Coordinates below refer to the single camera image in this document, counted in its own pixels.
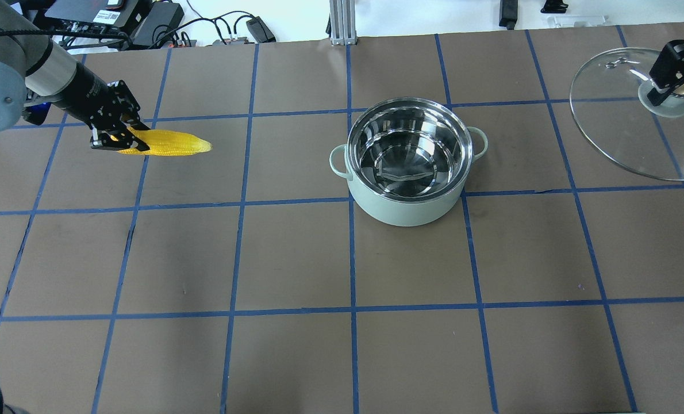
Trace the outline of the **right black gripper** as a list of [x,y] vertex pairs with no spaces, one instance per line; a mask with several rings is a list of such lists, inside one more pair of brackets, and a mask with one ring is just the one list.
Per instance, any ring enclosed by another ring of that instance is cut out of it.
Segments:
[[653,88],[647,94],[652,106],[662,105],[670,96],[684,97],[684,40],[666,44],[650,70]]

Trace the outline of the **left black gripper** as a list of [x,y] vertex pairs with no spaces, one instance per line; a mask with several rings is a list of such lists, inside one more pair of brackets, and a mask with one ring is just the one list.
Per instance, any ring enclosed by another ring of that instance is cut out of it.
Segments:
[[142,122],[140,104],[123,79],[107,83],[77,62],[73,79],[60,92],[60,108],[95,128],[90,139],[94,150],[150,150],[147,143],[126,129],[150,131],[151,128]]

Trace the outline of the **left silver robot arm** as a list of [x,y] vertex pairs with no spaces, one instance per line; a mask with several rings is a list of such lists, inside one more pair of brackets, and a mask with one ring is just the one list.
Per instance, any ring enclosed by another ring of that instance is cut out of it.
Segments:
[[18,120],[43,122],[30,108],[53,104],[91,130],[93,149],[147,152],[140,105],[124,81],[107,83],[0,1],[0,132]]

